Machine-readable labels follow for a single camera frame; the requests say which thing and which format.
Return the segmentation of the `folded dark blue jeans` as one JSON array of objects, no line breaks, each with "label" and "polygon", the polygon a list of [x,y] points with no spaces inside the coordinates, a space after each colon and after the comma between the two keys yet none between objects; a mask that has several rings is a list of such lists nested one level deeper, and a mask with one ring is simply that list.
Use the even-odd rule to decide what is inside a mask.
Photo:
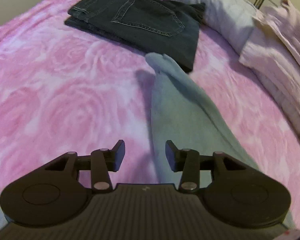
[{"label": "folded dark blue jeans", "polygon": [[170,0],[81,0],[65,25],[136,48],[170,56],[193,70],[205,3]]}]

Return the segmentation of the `pink floral fleece blanket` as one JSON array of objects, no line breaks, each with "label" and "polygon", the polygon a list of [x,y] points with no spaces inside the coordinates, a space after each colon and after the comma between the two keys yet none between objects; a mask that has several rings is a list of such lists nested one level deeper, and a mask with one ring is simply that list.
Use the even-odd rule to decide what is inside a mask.
[{"label": "pink floral fleece blanket", "polygon": [[[0,27],[0,193],[68,152],[118,140],[113,183],[155,184],[150,129],[153,69],[144,54],[64,24],[79,0],[44,0]],[[219,33],[202,27],[191,79],[267,175],[292,195],[300,229],[300,142],[255,74]]]}]

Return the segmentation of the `grey sweatpants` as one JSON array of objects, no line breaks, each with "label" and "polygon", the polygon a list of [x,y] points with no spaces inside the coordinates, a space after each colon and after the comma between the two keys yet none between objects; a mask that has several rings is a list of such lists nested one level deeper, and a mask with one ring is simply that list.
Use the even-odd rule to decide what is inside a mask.
[{"label": "grey sweatpants", "polygon": [[[151,134],[158,184],[117,184],[93,190],[90,171],[75,180],[44,165],[10,183],[0,195],[0,239],[281,239],[290,192],[262,173],[232,134],[215,104],[166,55],[150,53],[155,70]],[[201,155],[224,152],[249,165],[201,189],[179,190],[166,141]]]}]

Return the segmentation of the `folded lilac bed sheets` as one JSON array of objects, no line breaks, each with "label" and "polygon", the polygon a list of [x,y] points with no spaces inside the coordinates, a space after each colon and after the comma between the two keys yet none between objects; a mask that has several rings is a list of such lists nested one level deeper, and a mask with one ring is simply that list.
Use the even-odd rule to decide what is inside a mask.
[{"label": "folded lilac bed sheets", "polygon": [[300,11],[290,0],[264,7],[239,61],[251,68],[300,139]]}]

